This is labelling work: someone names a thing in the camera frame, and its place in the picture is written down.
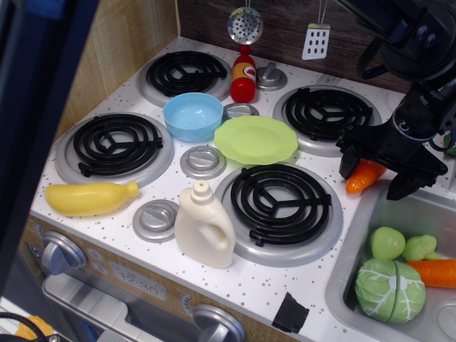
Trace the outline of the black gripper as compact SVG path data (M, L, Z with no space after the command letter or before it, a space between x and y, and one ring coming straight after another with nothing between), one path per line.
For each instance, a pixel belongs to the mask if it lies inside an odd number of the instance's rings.
M448 172L446 164L424 146L426 141L411 136L396 115L381 125L350 125L336 143L343 154L339 173L347 180L362 159L373 161L396 173L386 198L401 200L422 186L434 185Z

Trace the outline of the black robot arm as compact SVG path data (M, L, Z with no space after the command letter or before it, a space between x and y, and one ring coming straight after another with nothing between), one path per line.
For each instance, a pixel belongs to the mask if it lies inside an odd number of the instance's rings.
M411 86L386 123L345 128L336 143L349 178L361 160L396 173L387 198L431 187L447 166L426 149L436 135L455 133L455 8L443 1L342 1L374 40L358 74L386 71Z

